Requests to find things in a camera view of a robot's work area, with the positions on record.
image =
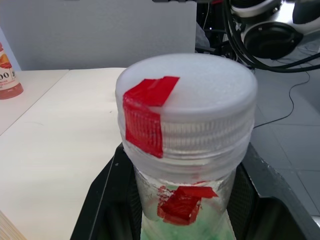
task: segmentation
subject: clear plastic jar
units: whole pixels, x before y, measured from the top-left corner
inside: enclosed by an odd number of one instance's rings
[[[234,240],[226,208],[254,126],[251,71],[212,55],[162,55],[126,69],[115,95],[141,239]]]
[[[220,239],[235,173],[183,184],[155,179],[135,169],[143,209],[141,240]]]

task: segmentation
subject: tiled floor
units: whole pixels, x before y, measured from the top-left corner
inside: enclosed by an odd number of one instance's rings
[[[290,57],[305,58],[301,52],[310,53],[302,49]],[[258,80],[256,125],[288,114],[292,109],[290,87],[308,79],[305,72],[281,74],[256,70],[255,75]],[[292,115],[254,129],[251,143],[286,179],[306,210],[312,216],[320,216],[320,95],[317,96],[320,94],[320,71],[310,72],[310,75],[307,85],[291,92]]]

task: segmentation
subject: orange bottle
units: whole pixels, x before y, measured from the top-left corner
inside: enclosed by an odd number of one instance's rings
[[[0,99],[10,99],[24,91],[0,43]]]

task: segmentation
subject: red tape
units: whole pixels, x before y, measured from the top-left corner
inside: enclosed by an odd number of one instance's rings
[[[144,79],[123,95],[125,139],[145,153],[163,157],[160,114],[149,107],[162,107],[179,77]]]

